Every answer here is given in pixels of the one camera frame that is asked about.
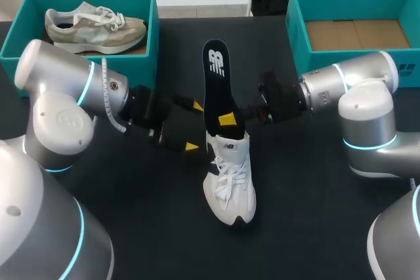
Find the teal shoebox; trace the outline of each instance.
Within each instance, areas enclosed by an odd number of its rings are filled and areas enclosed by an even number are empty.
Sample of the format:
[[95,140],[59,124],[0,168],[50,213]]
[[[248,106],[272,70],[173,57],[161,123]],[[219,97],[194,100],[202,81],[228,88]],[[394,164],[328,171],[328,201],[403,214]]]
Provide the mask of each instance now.
[[286,28],[298,76],[378,51],[312,49],[305,22],[347,20],[397,20],[411,48],[382,50],[397,64],[400,87],[420,87],[420,0],[289,0]]
[[[130,86],[145,85],[155,87],[159,49],[159,16],[156,0],[23,0],[14,19],[3,48],[0,51],[0,62],[10,80],[20,55],[32,39],[42,39],[45,34],[45,12],[49,8],[57,11],[72,11],[82,1],[96,7],[103,6],[124,16],[140,18],[148,23],[148,38],[145,54],[106,55],[108,67],[125,75]],[[85,56],[101,63],[103,56]]]

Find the yellow marker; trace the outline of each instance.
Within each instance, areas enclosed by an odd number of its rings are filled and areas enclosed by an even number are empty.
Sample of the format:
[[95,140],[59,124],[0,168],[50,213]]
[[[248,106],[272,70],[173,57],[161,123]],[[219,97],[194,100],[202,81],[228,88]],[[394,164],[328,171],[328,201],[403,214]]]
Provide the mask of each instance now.
[[185,151],[191,151],[191,150],[195,150],[195,149],[198,149],[198,146],[196,146],[195,144],[191,144],[189,142],[186,143]]
[[219,124],[221,126],[236,126],[235,115],[232,113],[219,116]]
[[201,105],[199,105],[198,103],[197,103],[197,101],[194,101],[194,104],[193,104],[193,106],[192,106],[193,108],[195,108],[196,110],[199,110],[199,111],[204,111],[203,110],[203,108],[201,107]]

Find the shoe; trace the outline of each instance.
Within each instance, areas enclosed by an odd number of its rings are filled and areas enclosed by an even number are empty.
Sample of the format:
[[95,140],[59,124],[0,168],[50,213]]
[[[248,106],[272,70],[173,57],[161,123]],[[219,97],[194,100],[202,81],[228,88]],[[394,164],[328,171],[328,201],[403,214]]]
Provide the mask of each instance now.
[[145,21],[86,2],[70,12],[47,10],[45,28],[54,45],[73,53],[117,54],[135,46],[147,33]]
[[251,177],[249,135],[234,117],[238,106],[230,86],[227,46],[218,39],[203,48],[204,122],[209,171],[204,195],[216,217],[229,226],[244,226],[254,217],[257,202]]
[[233,140],[207,133],[207,154],[212,161],[203,189],[211,210],[229,226],[250,223],[257,200],[251,177],[249,135],[245,133],[243,139]]

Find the black tabletop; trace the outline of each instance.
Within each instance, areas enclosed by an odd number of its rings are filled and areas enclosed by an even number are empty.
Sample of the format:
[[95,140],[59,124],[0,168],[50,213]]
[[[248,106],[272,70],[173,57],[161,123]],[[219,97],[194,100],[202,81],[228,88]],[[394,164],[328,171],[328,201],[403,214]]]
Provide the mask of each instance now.
[[[9,26],[0,24],[0,43]],[[212,38],[230,49],[239,106],[254,101],[259,72],[296,82],[284,18],[260,17],[161,20],[157,85],[202,102],[201,50]],[[28,111],[3,71],[0,97],[0,139],[22,134]],[[399,130],[420,129],[420,113],[410,108],[418,99],[416,89],[394,96]],[[246,230],[223,226],[205,200],[202,117],[175,110],[166,126],[202,149],[157,150],[146,131],[125,138],[103,119],[82,158],[57,176],[108,230],[113,279],[374,279],[369,227],[410,186],[351,173],[337,110],[278,125],[248,123],[257,213]]]

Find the white shoelace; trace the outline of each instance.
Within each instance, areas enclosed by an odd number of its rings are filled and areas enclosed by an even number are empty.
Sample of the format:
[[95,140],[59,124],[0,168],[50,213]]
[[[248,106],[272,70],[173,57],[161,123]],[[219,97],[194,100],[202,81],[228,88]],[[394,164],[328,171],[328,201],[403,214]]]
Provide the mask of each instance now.
[[241,165],[224,162],[221,157],[216,157],[214,162],[219,170],[219,179],[217,180],[213,195],[226,201],[227,208],[227,201],[230,199],[234,185],[245,183],[246,159]]
[[125,25],[124,16],[121,13],[115,14],[114,11],[106,7],[98,7],[96,8],[96,11],[102,11],[102,14],[100,15],[101,21],[107,18],[106,21],[95,23],[96,26],[105,26],[113,24],[113,27],[111,26],[111,30],[116,31]]

